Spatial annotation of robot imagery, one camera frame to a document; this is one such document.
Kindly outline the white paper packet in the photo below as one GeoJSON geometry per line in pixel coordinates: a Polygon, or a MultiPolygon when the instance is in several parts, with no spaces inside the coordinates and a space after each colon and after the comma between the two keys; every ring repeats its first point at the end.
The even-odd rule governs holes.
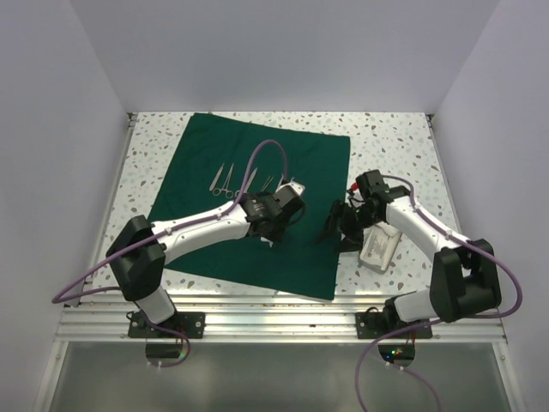
{"type": "Polygon", "coordinates": [[[381,228],[374,227],[365,237],[359,258],[366,266],[385,271],[389,267],[397,245],[398,242],[389,240],[381,228]]]}

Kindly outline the thin steel tweezers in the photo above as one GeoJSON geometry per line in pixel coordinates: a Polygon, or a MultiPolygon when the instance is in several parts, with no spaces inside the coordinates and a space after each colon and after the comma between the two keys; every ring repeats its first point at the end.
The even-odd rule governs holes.
{"type": "Polygon", "coordinates": [[[270,184],[272,183],[273,179],[274,179],[274,176],[269,176],[265,181],[265,183],[263,184],[261,191],[266,191],[269,188],[270,184]]]}

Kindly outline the steel hemostat clamp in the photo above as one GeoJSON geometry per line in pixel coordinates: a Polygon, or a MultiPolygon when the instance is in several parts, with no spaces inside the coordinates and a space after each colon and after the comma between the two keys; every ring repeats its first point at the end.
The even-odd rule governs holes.
{"type": "Polygon", "coordinates": [[[226,176],[223,183],[221,185],[216,185],[214,191],[212,192],[214,197],[224,196],[227,199],[233,198],[234,192],[231,189],[233,168],[234,168],[234,165],[231,164],[231,166],[228,168],[228,171],[226,172],[226,176]]]}

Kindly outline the white gauze pad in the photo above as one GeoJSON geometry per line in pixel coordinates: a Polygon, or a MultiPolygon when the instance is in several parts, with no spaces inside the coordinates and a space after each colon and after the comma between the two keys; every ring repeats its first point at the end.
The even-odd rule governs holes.
{"type": "Polygon", "coordinates": [[[383,232],[385,233],[386,237],[389,240],[395,240],[396,242],[398,242],[399,239],[401,238],[401,235],[402,235],[401,230],[391,226],[388,223],[382,222],[380,225],[380,228],[383,230],[383,232]]]}
{"type": "Polygon", "coordinates": [[[263,243],[266,243],[268,245],[269,248],[272,248],[273,245],[274,245],[274,242],[269,240],[269,239],[266,239],[266,238],[260,238],[260,240],[263,242],[263,243]]]}

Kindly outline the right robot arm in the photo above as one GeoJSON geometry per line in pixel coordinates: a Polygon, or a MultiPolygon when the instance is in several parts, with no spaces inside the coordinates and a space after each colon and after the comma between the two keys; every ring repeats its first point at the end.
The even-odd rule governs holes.
{"type": "Polygon", "coordinates": [[[386,300],[380,312],[365,323],[403,336],[413,324],[438,318],[452,323],[497,308],[502,300],[492,246],[484,239],[470,240],[455,233],[425,211],[411,183],[391,187],[378,170],[360,174],[349,194],[360,199],[333,201],[317,241],[341,236],[337,252],[358,251],[364,231],[385,223],[406,235],[430,260],[430,287],[386,300]]]}

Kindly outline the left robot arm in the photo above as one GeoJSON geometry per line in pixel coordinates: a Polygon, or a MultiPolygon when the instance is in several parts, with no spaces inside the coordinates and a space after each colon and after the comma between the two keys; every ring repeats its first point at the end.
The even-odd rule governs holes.
{"type": "Polygon", "coordinates": [[[106,253],[125,300],[134,303],[158,336],[178,327],[175,305],[161,278],[166,264],[223,241],[259,237],[281,241],[291,219],[305,207],[305,187],[283,183],[273,193],[245,193],[242,197],[201,214],[171,221],[130,219],[106,253]]]}

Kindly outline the steel surgical scissors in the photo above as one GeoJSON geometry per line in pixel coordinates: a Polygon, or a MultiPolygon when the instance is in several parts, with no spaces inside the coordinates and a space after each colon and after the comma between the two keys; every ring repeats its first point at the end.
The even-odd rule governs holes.
{"type": "Polygon", "coordinates": [[[248,192],[248,190],[250,189],[250,186],[251,184],[253,183],[253,180],[254,178],[256,177],[256,173],[257,173],[257,167],[250,173],[250,176],[248,177],[245,185],[244,185],[244,189],[243,190],[240,190],[238,189],[237,191],[234,192],[234,198],[236,199],[237,197],[240,196],[241,193],[246,193],[248,192]]]}

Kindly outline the green surgical cloth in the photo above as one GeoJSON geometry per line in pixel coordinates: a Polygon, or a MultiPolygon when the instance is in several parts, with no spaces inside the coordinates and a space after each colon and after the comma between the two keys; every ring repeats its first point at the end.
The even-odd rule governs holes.
{"type": "Polygon", "coordinates": [[[209,279],[333,299],[338,268],[335,248],[340,238],[317,243],[316,237],[332,202],[342,198],[347,188],[350,157],[349,136],[273,128],[206,113],[192,115],[149,220],[183,218],[231,202],[233,198],[214,197],[209,191],[221,164],[224,171],[217,185],[233,164],[233,192],[240,188],[249,163],[253,165],[250,172],[258,169],[250,193],[261,191],[269,176],[274,179],[268,192],[276,189],[281,178],[299,182],[305,186],[305,214],[272,248],[258,238],[248,238],[193,251],[166,266],[165,284],[190,288],[209,279]]]}

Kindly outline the metal instrument tray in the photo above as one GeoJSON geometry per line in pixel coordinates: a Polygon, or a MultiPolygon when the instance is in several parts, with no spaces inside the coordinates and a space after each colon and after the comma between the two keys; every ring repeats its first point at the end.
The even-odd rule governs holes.
{"type": "Polygon", "coordinates": [[[385,273],[401,240],[402,232],[380,222],[363,231],[364,239],[359,250],[360,265],[379,274],[385,273]]]}

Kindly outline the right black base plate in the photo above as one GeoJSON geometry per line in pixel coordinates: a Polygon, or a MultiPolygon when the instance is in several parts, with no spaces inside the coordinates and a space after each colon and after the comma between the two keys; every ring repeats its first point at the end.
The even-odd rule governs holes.
{"type": "MultiPolygon", "coordinates": [[[[379,311],[372,306],[363,312],[355,313],[355,327],[358,339],[375,340],[395,330],[410,326],[402,322],[390,310],[379,311]]],[[[377,345],[377,352],[381,359],[389,364],[402,368],[409,367],[416,355],[416,342],[433,337],[431,326],[418,330],[410,330],[390,339],[381,341],[377,345]]]]}

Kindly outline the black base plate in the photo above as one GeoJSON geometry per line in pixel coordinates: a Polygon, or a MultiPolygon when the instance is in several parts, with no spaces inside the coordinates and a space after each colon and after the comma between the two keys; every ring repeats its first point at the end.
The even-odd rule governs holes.
{"type": "Polygon", "coordinates": [[[139,312],[127,312],[128,337],[145,339],[145,356],[156,367],[175,367],[190,354],[190,339],[202,339],[206,325],[204,312],[175,312],[166,321],[153,324],[139,312]]]}
{"type": "MultiPolygon", "coordinates": [[[[395,330],[410,326],[402,322],[390,310],[379,311],[372,306],[363,312],[355,313],[355,327],[358,339],[375,340],[395,330]]],[[[377,352],[381,359],[389,364],[402,368],[409,367],[416,355],[416,342],[433,337],[431,326],[418,330],[410,330],[390,339],[381,341],[377,345],[377,352]]]]}

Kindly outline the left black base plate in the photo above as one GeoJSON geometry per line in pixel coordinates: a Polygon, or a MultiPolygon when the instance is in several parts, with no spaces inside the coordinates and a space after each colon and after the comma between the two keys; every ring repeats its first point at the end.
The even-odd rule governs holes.
{"type": "Polygon", "coordinates": [[[175,367],[190,354],[190,339],[202,339],[206,325],[204,312],[175,312],[166,321],[153,324],[139,312],[127,312],[128,337],[145,339],[145,356],[156,367],[175,367]]]}

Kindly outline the aluminium rail frame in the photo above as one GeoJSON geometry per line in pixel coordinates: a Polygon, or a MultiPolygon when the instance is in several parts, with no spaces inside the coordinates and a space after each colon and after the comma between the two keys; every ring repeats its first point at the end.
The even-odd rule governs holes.
{"type": "MultiPolygon", "coordinates": [[[[134,215],[148,215],[184,129],[193,112],[136,112],[111,209],[96,257],[134,215]]],[[[444,224],[458,228],[432,136],[422,112],[226,112],[225,118],[287,130],[349,136],[347,180],[377,168],[389,183],[412,182],[420,203],[444,224]]],[[[431,264],[402,238],[384,274],[369,270],[355,254],[338,255],[335,297],[309,297],[222,281],[201,279],[190,288],[164,287],[181,310],[206,314],[210,342],[351,342],[354,313],[380,306],[397,294],[426,289],[431,264]]]]}

